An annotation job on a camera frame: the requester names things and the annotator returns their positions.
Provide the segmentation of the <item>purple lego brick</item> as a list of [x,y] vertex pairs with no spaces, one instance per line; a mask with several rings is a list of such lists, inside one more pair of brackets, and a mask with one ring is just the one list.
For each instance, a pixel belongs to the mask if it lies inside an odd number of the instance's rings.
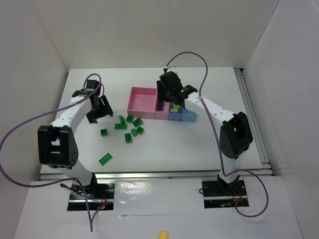
[[163,101],[158,101],[157,102],[157,109],[156,111],[161,112],[164,109],[164,102]]

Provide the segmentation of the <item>green lego brick bottom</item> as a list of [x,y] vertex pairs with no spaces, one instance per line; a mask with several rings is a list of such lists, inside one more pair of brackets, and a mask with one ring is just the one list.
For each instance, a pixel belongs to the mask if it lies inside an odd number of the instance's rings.
[[112,159],[112,155],[110,153],[105,154],[102,158],[98,160],[98,162],[104,166],[106,163],[108,163]]

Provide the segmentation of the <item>pale yellow lego brick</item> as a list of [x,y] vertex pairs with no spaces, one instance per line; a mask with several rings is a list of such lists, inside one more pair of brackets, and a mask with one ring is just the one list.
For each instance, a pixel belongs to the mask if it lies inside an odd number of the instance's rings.
[[178,113],[178,112],[179,112],[179,109],[173,108],[173,109],[169,110],[169,112],[170,112],[170,113]]

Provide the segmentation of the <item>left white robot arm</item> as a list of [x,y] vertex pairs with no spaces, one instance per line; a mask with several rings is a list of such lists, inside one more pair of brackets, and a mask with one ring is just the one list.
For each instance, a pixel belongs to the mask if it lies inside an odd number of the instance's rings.
[[37,131],[40,163],[78,180],[77,184],[85,187],[94,187],[97,180],[79,160],[74,133],[84,118],[89,123],[97,123],[99,118],[113,116],[106,96],[100,95],[101,88],[101,80],[87,78],[83,88],[72,94],[70,105],[62,114]]

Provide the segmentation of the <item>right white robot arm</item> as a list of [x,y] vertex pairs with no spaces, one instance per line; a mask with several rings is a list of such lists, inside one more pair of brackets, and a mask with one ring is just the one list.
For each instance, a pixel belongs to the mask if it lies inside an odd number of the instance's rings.
[[244,154],[253,142],[247,115],[225,110],[205,98],[193,86],[183,86],[173,71],[165,70],[160,75],[157,90],[160,101],[175,104],[209,120],[222,157],[218,181],[225,187],[233,186],[239,179]]

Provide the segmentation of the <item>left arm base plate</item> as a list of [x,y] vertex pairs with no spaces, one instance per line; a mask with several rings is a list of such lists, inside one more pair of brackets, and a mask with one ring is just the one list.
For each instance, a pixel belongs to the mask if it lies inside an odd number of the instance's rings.
[[[71,189],[67,211],[86,211],[86,201],[83,191],[75,184],[72,184]],[[112,211],[114,209],[114,192],[114,183],[98,184],[94,193],[87,193],[89,210]]]

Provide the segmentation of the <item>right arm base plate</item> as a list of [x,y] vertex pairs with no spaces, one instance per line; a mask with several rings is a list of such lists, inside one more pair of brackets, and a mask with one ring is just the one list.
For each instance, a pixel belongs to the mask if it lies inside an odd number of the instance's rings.
[[204,208],[234,208],[248,207],[246,187],[243,180],[239,180],[229,191],[222,191],[217,181],[202,181],[202,188],[198,190],[203,195]]

